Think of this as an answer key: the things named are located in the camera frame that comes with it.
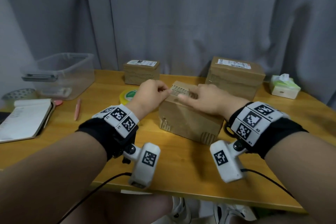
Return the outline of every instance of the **pink object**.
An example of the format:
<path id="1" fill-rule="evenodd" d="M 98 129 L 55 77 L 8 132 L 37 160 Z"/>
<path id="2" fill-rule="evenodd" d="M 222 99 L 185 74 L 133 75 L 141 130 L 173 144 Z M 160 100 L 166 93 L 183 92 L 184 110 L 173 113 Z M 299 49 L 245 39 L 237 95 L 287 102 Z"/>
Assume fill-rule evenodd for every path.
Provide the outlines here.
<path id="1" fill-rule="evenodd" d="M 62 100 L 54 100 L 54 103 L 56 106 L 59 106 L 61 104 L 63 104 L 63 101 Z"/>
<path id="2" fill-rule="evenodd" d="M 74 120 L 78 120 L 79 110 L 81 109 L 81 102 L 82 102 L 82 100 L 79 98 L 77 100 L 77 104 L 76 104 Z"/>

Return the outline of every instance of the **tissue box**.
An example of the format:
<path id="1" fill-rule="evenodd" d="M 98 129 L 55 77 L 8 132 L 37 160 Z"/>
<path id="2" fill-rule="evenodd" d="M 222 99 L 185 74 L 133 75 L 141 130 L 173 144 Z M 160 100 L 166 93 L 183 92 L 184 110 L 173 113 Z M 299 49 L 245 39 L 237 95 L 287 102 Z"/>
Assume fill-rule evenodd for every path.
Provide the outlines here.
<path id="1" fill-rule="evenodd" d="M 197 95 L 189 90 L 195 85 L 174 82 L 172 94 L 159 107 L 160 128 L 196 142 L 210 145 L 217 140 L 224 118 L 209 115 L 180 103 L 178 94 L 192 98 Z"/>
<path id="2" fill-rule="evenodd" d="M 264 78 L 259 64 L 214 57 L 205 83 L 252 101 Z"/>
<path id="3" fill-rule="evenodd" d="M 295 99 L 301 88 L 297 86 L 293 78 L 289 78 L 288 74 L 272 75 L 269 83 L 271 94 L 284 98 Z"/>
<path id="4" fill-rule="evenodd" d="M 148 79 L 160 79 L 160 62 L 131 60 L 124 64 L 125 83 L 140 85 Z"/>

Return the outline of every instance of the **green and white tissue box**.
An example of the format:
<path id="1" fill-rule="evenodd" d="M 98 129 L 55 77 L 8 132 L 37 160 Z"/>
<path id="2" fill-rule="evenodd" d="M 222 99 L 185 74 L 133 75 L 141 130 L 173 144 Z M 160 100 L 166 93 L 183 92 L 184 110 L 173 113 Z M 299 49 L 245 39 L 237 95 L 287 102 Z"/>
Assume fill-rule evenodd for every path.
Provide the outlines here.
<path id="1" fill-rule="evenodd" d="M 295 84 L 289 74 L 272 75 L 269 83 L 271 94 L 284 98 L 295 99 L 301 88 Z"/>

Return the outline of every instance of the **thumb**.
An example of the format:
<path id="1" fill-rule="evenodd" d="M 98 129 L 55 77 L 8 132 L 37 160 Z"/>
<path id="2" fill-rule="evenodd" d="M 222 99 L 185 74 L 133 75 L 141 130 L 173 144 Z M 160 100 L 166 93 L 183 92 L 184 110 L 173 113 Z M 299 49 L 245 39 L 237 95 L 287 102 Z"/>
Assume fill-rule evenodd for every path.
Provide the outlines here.
<path id="1" fill-rule="evenodd" d="M 172 90 L 171 89 L 167 89 L 167 90 L 163 90 L 160 92 L 160 97 L 161 97 L 161 102 L 163 100 L 165 100 L 166 98 L 168 98 L 168 96 L 171 94 Z"/>
<path id="2" fill-rule="evenodd" d="M 194 107 L 196 108 L 197 106 L 197 99 L 193 99 L 191 97 L 188 97 L 186 95 L 182 95 L 182 94 L 179 94 L 177 96 L 178 100 L 182 103 L 182 104 L 185 104 L 185 105 L 188 105 L 188 106 L 191 106 L 191 107 Z"/>

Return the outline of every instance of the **open notebook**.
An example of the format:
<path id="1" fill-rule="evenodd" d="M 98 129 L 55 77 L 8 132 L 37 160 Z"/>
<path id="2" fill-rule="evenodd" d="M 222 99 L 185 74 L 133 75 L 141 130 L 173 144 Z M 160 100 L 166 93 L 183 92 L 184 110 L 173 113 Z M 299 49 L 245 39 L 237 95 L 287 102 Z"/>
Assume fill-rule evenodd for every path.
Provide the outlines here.
<path id="1" fill-rule="evenodd" d="M 55 109 L 51 99 L 17 100 L 0 125 L 0 143 L 31 139 L 45 127 Z"/>

